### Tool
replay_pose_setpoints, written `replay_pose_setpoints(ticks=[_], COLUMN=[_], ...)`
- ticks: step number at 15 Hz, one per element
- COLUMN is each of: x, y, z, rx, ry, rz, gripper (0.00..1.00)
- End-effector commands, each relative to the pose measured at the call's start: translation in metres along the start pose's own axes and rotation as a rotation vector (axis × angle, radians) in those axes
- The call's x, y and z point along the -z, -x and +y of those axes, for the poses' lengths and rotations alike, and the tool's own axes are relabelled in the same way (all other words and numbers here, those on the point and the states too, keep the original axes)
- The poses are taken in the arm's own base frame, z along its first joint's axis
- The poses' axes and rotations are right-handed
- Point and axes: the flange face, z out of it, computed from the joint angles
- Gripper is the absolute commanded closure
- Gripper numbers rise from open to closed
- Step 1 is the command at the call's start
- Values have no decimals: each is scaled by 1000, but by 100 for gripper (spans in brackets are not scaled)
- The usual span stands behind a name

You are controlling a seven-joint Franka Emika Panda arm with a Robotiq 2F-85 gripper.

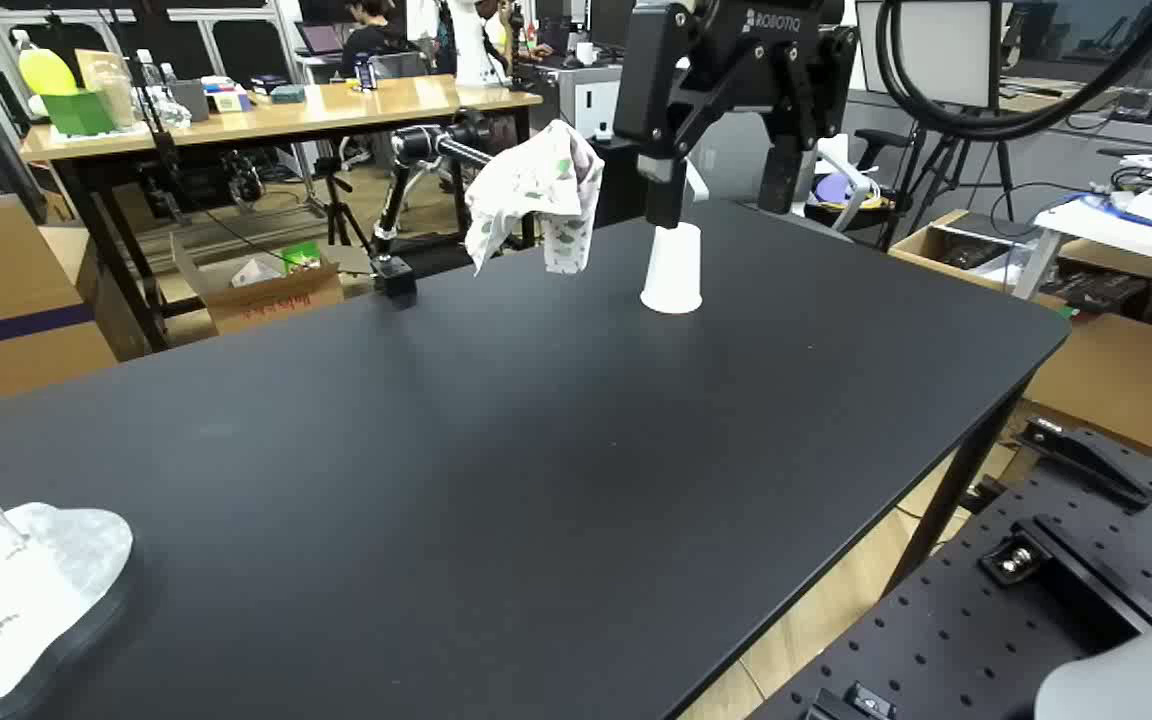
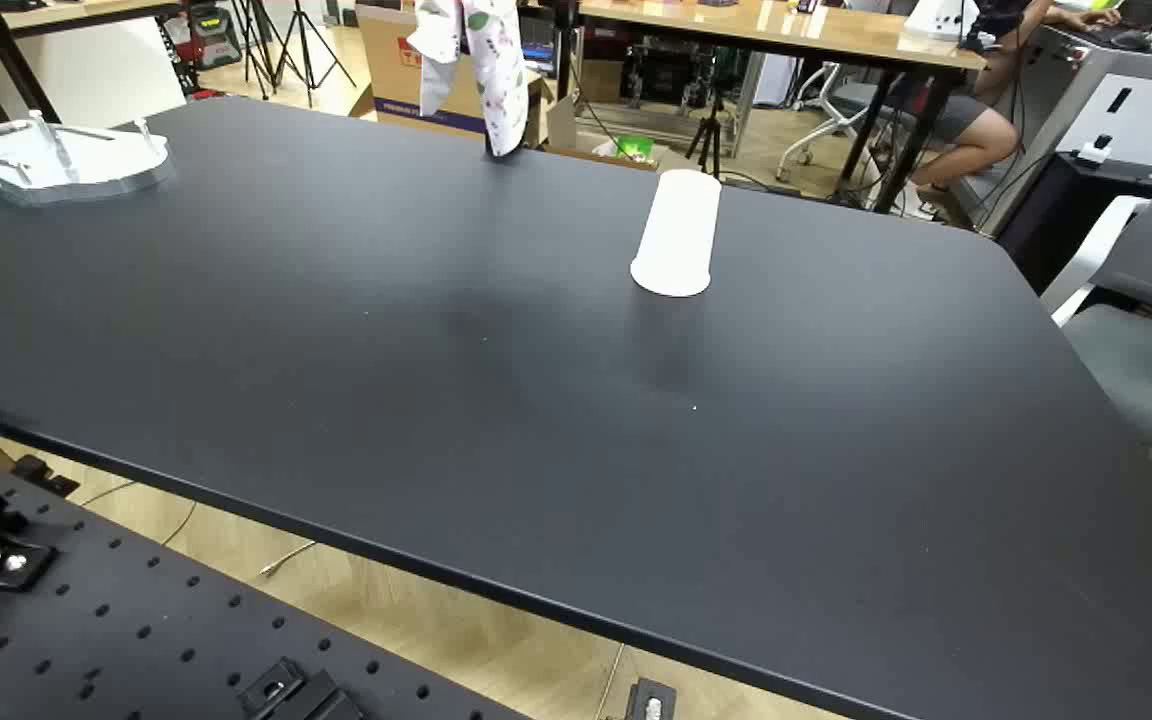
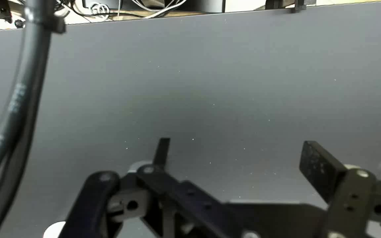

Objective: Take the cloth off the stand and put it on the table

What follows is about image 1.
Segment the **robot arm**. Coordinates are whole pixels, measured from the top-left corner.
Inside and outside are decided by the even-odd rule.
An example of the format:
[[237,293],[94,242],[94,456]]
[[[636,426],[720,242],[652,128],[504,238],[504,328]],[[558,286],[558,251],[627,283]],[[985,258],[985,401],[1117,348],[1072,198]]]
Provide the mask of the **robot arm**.
[[641,0],[610,120],[644,180],[641,215],[681,225],[686,150],[735,109],[766,135],[755,205],[787,212],[803,155],[843,125],[855,44],[843,0]]

